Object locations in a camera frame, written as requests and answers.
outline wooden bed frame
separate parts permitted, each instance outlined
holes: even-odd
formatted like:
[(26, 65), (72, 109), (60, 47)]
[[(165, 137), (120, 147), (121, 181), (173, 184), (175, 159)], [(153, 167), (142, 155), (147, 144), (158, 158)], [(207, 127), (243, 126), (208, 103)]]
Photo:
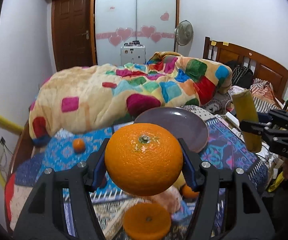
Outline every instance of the wooden bed frame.
[(230, 60), (237, 60), (243, 64), (247, 59), (248, 68), (251, 68), (251, 63), (255, 61), (253, 77), (271, 82), (275, 97), (280, 102), (284, 102), (283, 95), (288, 84), (288, 70), (269, 57), (235, 44), (211, 41), (209, 37), (205, 37), (203, 59), (211, 59), (223, 64)]
[[(270, 81), (273, 85), (276, 98), (281, 102), (284, 102), (282, 95), (288, 81), (288, 70), (285, 67), (253, 50), (227, 42), (211, 41), (209, 37), (205, 37), (203, 59), (213, 59), (221, 63), (237, 60), (238, 62), (243, 63), (246, 58), (248, 58), (248, 67), (251, 67), (252, 60), (256, 61), (254, 78)], [(21, 163), (31, 158), (33, 148), (34, 144), (29, 135), (29, 124), (27, 122), (18, 139), (11, 160), (7, 181)], [(5, 212), (5, 217), (8, 231), (11, 233), (12, 230), (9, 228), (9, 221), (7, 221), (7, 212)]]

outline mandarin orange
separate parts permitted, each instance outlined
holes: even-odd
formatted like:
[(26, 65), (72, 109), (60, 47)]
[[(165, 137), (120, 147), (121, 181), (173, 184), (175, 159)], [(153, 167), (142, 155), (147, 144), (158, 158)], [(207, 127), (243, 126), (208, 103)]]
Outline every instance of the mandarin orange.
[(166, 129), (136, 123), (117, 130), (105, 150), (105, 164), (113, 182), (136, 196), (157, 195), (179, 177), (183, 153)]
[(182, 187), (181, 191), (184, 198), (197, 198), (199, 195), (199, 192), (192, 191), (187, 184)]
[(171, 227), (171, 215), (157, 203), (138, 203), (125, 212), (123, 228), (133, 240), (159, 240)]
[(81, 138), (77, 138), (73, 141), (73, 149), (75, 152), (77, 153), (82, 153), (85, 151), (86, 146), (85, 146), (85, 142), (83, 139)]

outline gray plate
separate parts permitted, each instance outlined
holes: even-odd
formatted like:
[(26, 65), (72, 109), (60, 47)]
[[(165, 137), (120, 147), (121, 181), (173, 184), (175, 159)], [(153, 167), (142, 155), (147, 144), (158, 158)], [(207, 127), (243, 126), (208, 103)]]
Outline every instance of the gray plate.
[(134, 123), (153, 123), (183, 138), (191, 151), (200, 152), (207, 145), (208, 128), (196, 114), (177, 107), (156, 107), (141, 113)]

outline door handle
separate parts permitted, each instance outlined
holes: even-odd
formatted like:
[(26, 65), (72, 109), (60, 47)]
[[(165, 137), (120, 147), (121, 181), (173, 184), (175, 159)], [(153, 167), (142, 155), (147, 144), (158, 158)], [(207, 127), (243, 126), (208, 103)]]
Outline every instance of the door handle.
[(81, 34), (82, 36), (86, 35), (86, 39), (89, 40), (89, 31), (87, 30), (85, 33)]

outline black bag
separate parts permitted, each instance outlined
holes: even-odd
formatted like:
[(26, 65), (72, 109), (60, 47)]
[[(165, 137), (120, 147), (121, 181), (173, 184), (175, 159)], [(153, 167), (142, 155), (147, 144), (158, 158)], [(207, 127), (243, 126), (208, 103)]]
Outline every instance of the black bag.
[(253, 71), (247, 67), (242, 66), (238, 61), (231, 60), (225, 63), (230, 67), (232, 75), (232, 86), (239, 86), (249, 89), (253, 83)]

